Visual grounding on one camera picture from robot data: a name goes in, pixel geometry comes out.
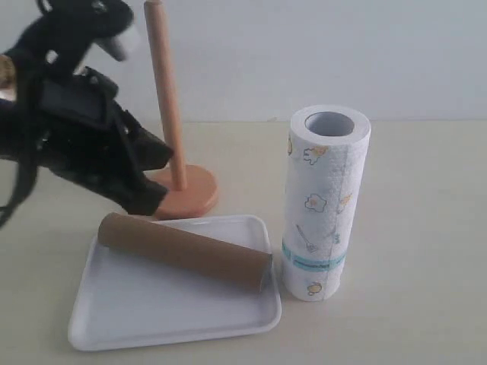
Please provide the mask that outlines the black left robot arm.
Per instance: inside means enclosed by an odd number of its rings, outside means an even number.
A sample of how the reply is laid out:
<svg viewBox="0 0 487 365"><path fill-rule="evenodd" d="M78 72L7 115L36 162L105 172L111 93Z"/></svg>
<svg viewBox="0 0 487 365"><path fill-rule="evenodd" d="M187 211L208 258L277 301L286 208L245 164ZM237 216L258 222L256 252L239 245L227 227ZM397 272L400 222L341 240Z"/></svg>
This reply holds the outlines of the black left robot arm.
<svg viewBox="0 0 487 365"><path fill-rule="evenodd" d="M2 222L29 197L38 170L153 215L167 188L146 172L172 149L116 102L119 88L83 66L93 45L126 59L132 9L123 1L40 1L41 15L1 56L1 157L16 163Z"/></svg>

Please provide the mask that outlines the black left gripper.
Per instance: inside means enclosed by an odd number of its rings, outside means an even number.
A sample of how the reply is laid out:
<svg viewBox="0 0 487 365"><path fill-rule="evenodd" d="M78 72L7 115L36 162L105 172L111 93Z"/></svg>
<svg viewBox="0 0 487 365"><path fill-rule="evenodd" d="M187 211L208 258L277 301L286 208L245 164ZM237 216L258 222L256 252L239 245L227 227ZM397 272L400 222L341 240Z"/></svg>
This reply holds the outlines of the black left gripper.
<svg viewBox="0 0 487 365"><path fill-rule="evenodd" d="M163 169L173 150L115 101L117 85L85 68L64 82L1 73L1 158L17 163L16 190L31 190L38 170L92 190L128 214L154 215L168 189L132 172Z"/></svg>

